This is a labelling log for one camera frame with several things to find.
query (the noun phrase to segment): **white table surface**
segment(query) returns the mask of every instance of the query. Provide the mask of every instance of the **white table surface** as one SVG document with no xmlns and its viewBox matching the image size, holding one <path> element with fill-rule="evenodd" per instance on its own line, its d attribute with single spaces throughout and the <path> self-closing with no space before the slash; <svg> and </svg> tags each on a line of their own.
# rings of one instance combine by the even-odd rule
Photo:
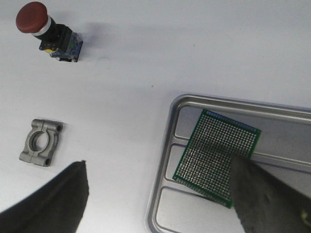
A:
<svg viewBox="0 0 311 233">
<path fill-rule="evenodd" d="M 311 106 L 310 1 L 42 1 L 82 35 L 78 63 L 19 32 L 1 0 L 0 211 L 86 160 L 77 233 L 146 232 L 169 106 L 196 93 Z M 18 157 L 34 118 L 66 125 L 50 167 Z"/>
</svg>

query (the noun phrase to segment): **silver tray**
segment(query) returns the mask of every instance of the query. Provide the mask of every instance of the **silver tray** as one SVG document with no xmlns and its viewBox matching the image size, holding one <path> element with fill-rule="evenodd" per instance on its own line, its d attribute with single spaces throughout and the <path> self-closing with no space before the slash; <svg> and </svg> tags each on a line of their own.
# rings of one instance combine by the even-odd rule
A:
<svg viewBox="0 0 311 233">
<path fill-rule="evenodd" d="M 311 197 L 311 111 L 270 104 L 183 95 L 171 105 L 147 224 L 153 233 L 243 233 L 227 209 L 172 179 L 202 109 L 241 121 L 262 133 L 252 159 Z"/>
</svg>

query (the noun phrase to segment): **green pcb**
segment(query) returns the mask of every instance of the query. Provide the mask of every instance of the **green pcb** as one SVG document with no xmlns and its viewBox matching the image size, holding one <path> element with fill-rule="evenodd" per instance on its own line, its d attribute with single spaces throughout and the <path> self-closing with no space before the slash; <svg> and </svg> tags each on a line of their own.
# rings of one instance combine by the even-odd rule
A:
<svg viewBox="0 0 311 233">
<path fill-rule="evenodd" d="M 261 130 L 203 110 L 173 179 L 230 208 L 231 155 L 250 158 Z"/>
</svg>

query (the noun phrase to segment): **yellow terminal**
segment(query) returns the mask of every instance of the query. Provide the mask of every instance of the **yellow terminal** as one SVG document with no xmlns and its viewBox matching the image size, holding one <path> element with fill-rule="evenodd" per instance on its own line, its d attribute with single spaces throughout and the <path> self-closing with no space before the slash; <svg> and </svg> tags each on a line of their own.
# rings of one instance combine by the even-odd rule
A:
<svg viewBox="0 0 311 233">
<path fill-rule="evenodd" d="M 45 52 L 56 52 L 56 50 L 55 51 L 53 51 L 53 50 L 51 50 L 51 49 L 46 49 L 46 50 L 44 50 Z"/>
</svg>

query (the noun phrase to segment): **red mushroom button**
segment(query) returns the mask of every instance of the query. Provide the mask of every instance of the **red mushroom button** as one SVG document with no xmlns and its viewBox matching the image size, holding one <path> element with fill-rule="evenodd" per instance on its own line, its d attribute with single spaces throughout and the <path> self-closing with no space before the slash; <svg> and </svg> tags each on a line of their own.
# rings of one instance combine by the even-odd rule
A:
<svg viewBox="0 0 311 233">
<path fill-rule="evenodd" d="M 24 5 L 16 16 L 16 26 L 22 33 L 37 33 L 47 22 L 47 8 L 37 1 Z"/>
</svg>

